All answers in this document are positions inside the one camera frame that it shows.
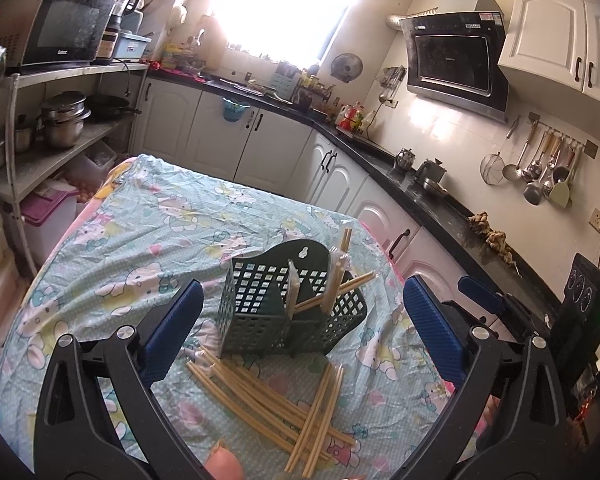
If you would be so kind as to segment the person left hand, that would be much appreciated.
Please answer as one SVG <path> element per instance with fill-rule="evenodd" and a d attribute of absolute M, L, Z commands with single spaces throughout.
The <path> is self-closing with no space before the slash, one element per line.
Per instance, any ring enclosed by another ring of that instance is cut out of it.
<path fill-rule="evenodd" d="M 237 457 L 222 441 L 215 443 L 204 463 L 214 480 L 244 480 L 245 474 Z"/>

